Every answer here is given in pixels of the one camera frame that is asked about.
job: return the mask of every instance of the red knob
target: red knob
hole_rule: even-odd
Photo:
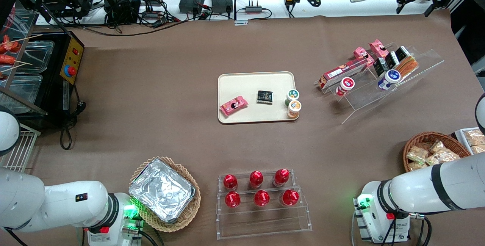
[[[256,189],[263,183],[263,174],[258,170],[254,171],[249,175],[249,186]]]
[[[76,75],[76,68],[74,68],[74,67],[69,67],[69,68],[67,69],[67,73],[68,73],[69,75]]]
[[[238,179],[235,175],[229,174],[224,177],[224,187],[227,190],[235,190],[238,187]]]
[[[300,194],[294,190],[286,190],[281,196],[281,202],[283,205],[292,206],[298,203],[298,199],[300,198]]]
[[[110,231],[110,228],[109,228],[109,227],[106,227],[106,226],[101,227],[101,228],[99,229],[99,232],[100,232],[101,234],[107,234],[109,231]]]
[[[230,208],[236,208],[241,204],[241,197],[237,192],[231,191],[225,195],[225,204]]]
[[[260,190],[254,194],[254,204],[257,206],[265,206],[270,202],[270,195],[264,190]]]
[[[277,187],[284,186],[289,179],[289,171],[286,168],[280,169],[274,174],[273,184]]]

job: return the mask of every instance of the woven basket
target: woven basket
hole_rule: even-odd
[[[177,218],[177,221],[174,224],[168,224],[165,222],[162,222],[160,218],[152,212],[152,210],[146,208],[143,204],[141,204],[139,201],[136,201],[133,197],[132,198],[132,203],[135,204],[136,209],[138,210],[138,213],[142,217],[145,222],[147,222],[151,227],[154,229],[157,229],[160,232],[175,232],[177,230],[180,230],[187,225],[194,219],[194,217],[197,214],[197,211],[199,210],[200,207],[200,189],[199,186],[197,185],[197,182],[195,179],[190,175],[189,171],[183,167],[182,165],[175,164],[174,161],[172,161],[171,158],[168,157],[153,157],[152,159],[144,162],[140,167],[137,168],[135,173],[133,174],[133,177],[131,178],[130,185],[131,183],[135,180],[136,177],[140,174],[140,172],[149,164],[151,163],[152,160],[154,159],[160,159],[167,165],[173,168],[177,173],[182,175],[189,183],[191,183],[195,188],[196,188],[196,194],[194,196],[194,199],[185,207],[184,211],[182,214]]]
[[[406,169],[406,172],[411,171],[411,168],[409,167],[409,163],[411,162],[411,160],[406,157],[406,154],[409,152],[411,147],[417,146],[425,149],[428,151],[428,156],[430,156],[431,152],[429,152],[429,150],[437,140],[442,141],[447,149],[450,149],[451,151],[456,153],[458,156],[460,156],[460,158],[470,156],[470,153],[466,149],[466,147],[464,147],[459,141],[456,141],[456,139],[453,139],[448,135],[442,134],[440,132],[421,132],[411,137],[411,139],[409,139],[409,141],[407,141],[406,145],[404,146],[404,150],[402,152],[402,160],[404,161],[404,168]]]

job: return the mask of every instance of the control panel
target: control panel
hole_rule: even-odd
[[[79,63],[83,56],[84,48],[74,38],[71,38],[69,47],[66,51],[66,57],[61,68],[61,77],[67,82],[74,85],[76,81],[76,75],[78,74]]]

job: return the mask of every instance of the aluminum foil tray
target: aluminum foil tray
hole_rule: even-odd
[[[170,166],[155,159],[133,181],[128,192],[160,220],[173,224],[194,198],[196,189]]]

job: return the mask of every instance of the wire rack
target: wire rack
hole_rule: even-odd
[[[40,132],[23,124],[20,124],[20,127],[19,142],[8,155],[0,158],[0,166],[23,173]]]

